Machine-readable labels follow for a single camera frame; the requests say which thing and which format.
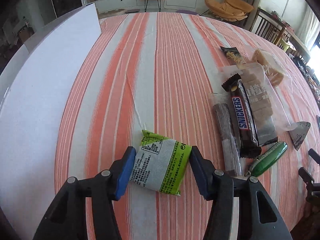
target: white curtain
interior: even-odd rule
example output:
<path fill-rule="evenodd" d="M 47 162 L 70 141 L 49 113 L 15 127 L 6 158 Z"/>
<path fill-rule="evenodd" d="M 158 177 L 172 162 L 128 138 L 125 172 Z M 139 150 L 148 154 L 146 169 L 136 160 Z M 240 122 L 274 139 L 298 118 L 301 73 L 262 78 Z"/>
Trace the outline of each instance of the white curtain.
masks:
<path fill-rule="evenodd" d="M 310 6 L 307 6 L 305 17 L 296 35 L 307 47 L 307 49 L 311 50 L 319 34 L 319 31 L 320 22 L 316 15 L 313 13 Z"/>

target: brown wrapper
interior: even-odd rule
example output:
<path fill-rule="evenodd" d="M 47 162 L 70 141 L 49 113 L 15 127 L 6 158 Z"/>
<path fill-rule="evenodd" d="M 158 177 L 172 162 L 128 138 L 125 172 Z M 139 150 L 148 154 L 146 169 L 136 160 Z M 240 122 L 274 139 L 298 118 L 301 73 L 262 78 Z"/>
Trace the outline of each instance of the brown wrapper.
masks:
<path fill-rule="evenodd" d="M 256 158 L 261 153 L 261 147 L 259 146 L 249 98 L 241 82 L 241 76 L 235 74 L 222 87 L 225 91 L 230 92 L 236 111 L 241 142 L 240 157 Z"/>

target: green snack package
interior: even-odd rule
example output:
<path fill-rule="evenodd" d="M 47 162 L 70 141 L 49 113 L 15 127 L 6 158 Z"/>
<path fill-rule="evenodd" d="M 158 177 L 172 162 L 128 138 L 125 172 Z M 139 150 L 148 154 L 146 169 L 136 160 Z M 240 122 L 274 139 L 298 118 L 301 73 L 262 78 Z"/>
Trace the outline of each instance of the green snack package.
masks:
<path fill-rule="evenodd" d="M 277 142 L 265 154 L 261 155 L 249 168 L 248 174 L 258 177 L 275 164 L 287 150 L 285 142 Z"/>
<path fill-rule="evenodd" d="M 191 146 L 142 130 L 130 181 L 166 194 L 180 195 Z"/>

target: snickers logo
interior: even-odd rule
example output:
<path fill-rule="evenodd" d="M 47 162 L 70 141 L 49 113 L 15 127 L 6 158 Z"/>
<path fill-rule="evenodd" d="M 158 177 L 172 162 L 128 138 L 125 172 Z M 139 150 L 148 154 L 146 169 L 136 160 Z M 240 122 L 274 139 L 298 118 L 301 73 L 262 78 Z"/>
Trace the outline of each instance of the snickers logo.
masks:
<path fill-rule="evenodd" d="M 239 129 L 249 130 L 247 118 L 244 113 L 243 105 L 240 97 L 232 97 L 233 106 L 236 110 L 236 116 L 238 119 Z"/>

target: cabinet drawer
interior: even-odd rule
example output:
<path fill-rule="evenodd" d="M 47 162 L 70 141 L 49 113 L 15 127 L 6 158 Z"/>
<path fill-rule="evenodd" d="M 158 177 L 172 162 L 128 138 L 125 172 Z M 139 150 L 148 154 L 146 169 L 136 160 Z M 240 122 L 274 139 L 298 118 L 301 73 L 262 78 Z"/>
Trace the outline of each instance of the cabinet drawer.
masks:
<path fill-rule="evenodd" d="M 99 12 L 137 6 L 137 0 L 101 0 L 95 3 Z"/>
<path fill-rule="evenodd" d="M 167 5 L 195 8 L 196 2 L 197 0 L 167 0 Z"/>

